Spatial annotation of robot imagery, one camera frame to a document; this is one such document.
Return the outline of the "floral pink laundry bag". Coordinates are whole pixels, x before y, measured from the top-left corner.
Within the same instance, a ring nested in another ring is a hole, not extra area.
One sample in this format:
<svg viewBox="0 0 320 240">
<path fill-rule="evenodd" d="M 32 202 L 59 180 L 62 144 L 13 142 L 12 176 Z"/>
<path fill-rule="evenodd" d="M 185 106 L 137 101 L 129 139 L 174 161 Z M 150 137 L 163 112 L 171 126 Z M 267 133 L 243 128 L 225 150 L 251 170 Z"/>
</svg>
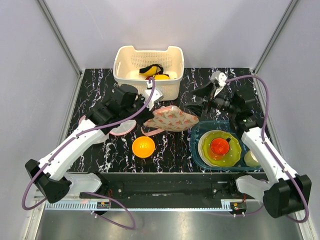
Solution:
<svg viewBox="0 0 320 240">
<path fill-rule="evenodd" d="M 152 113 L 154 118 L 147 120 L 140 129 L 147 137 L 165 131 L 183 132 L 199 123 L 197 116 L 186 113 L 175 105 L 156 109 Z"/>
</svg>

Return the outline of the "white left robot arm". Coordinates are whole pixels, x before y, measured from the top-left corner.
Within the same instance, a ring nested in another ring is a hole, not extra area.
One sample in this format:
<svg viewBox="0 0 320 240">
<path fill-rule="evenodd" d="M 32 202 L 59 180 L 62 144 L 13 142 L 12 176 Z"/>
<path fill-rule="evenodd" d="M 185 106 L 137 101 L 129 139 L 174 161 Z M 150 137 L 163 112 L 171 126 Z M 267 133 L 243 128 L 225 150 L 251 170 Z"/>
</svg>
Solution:
<svg viewBox="0 0 320 240">
<path fill-rule="evenodd" d="M 105 180 L 97 173 L 68 173 L 74 162 L 92 145 L 104 142 L 112 129 L 129 120 L 143 124 L 152 119 L 155 84 L 148 82 L 143 94 L 132 85 L 123 84 L 105 100 L 96 104 L 74 132 L 55 150 L 40 160 L 30 159 L 25 168 L 35 185 L 49 203 L 66 195 L 91 192 L 97 198 L 108 193 Z"/>
</svg>

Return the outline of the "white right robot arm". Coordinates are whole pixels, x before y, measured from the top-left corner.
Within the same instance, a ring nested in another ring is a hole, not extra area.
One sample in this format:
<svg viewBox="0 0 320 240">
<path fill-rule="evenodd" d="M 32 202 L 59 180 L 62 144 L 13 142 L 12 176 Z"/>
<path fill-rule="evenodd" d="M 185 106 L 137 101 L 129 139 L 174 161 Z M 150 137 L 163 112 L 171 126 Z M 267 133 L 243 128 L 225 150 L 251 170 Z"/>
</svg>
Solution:
<svg viewBox="0 0 320 240">
<path fill-rule="evenodd" d="M 310 216 L 309 197 L 311 179 L 299 175 L 265 137 L 265 125 L 258 121 L 252 113 L 255 99 L 236 90 L 229 97 L 220 91 L 218 83 L 207 85 L 192 91 L 200 97 L 198 103 L 187 104 L 186 107 L 200 117 L 211 109 L 229 113 L 229 125 L 238 138 L 249 148 L 263 168 L 268 182 L 245 174 L 233 179 L 227 185 L 228 195 L 239 198 L 246 194 L 263 203 L 268 214 L 273 218 L 289 216 L 304 211 L 303 219 L 295 219 L 296 223 L 305 223 Z"/>
</svg>

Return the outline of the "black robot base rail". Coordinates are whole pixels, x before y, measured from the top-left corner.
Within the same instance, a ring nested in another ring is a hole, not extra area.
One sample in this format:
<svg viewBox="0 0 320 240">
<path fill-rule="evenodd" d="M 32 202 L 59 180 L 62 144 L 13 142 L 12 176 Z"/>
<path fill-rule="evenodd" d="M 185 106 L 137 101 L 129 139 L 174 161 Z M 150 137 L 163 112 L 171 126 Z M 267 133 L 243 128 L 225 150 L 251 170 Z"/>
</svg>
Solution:
<svg viewBox="0 0 320 240">
<path fill-rule="evenodd" d="M 98 173 L 98 194 L 116 199 L 128 209 L 211 209 L 222 200 L 242 202 L 232 173 Z"/>
</svg>

